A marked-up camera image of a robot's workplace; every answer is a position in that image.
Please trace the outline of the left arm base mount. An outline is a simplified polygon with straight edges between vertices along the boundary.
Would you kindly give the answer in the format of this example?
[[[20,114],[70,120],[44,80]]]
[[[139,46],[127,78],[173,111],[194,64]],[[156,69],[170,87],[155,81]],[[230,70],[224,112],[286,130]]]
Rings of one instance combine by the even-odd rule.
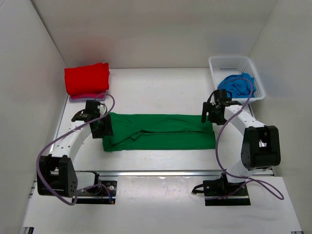
[[[99,172],[78,172],[79,191],[77,204],[114,205],[117,195],[117,178]]]

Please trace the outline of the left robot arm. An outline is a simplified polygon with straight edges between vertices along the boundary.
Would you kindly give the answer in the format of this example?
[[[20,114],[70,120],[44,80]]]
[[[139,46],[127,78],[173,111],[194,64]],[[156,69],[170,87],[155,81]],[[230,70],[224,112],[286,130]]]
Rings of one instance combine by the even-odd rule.
[[[40,156],[37,171],[37,189],[40,195],[53,196],[50,186],[61,197],[73,197],[79,190],[97,194],[102,188],[96,172],[76,172],[74,158],[85,139],[102,139],[113,136],[111,116],[104,104],[86,101],[85,108],[71,119],[65,137],[61,138],[47,156]]]

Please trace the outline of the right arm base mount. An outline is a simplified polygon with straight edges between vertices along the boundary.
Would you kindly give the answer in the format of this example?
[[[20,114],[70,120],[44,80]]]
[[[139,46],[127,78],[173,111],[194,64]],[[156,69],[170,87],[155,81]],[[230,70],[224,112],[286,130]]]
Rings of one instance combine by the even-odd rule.
[[[246,182],[230,183],[225,173],[196,185],[192,194],[204,194],[205,206],[250,206]]]

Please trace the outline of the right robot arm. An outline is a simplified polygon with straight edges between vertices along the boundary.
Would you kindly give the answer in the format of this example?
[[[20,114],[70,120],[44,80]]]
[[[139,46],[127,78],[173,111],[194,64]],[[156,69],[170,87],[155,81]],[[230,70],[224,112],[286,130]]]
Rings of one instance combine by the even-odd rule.
[[[275,126],[265,125],[244,110],[245,104],[232,100],[225,89],[212,92],[203,103],[201,122],[209,121],[221,125],[216,138],[215,156],[223,173],[218,184],[219,191],[230,195],[236,184],[249,179],[262,169],[278,166],[281,162],[279,131]],[[243,136],[240,160],[225,169],[218,155],[219,140],[225,127],[232,124]]]

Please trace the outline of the green t-shirt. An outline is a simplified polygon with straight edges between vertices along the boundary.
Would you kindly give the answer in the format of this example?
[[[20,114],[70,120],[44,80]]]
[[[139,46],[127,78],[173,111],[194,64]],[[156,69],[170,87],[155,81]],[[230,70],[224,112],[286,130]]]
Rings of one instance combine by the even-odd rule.
[[[216,145],[213,125],[198,115],[110,114],[112,136],[102,139],[106,152],[130,150],[206,150]]]

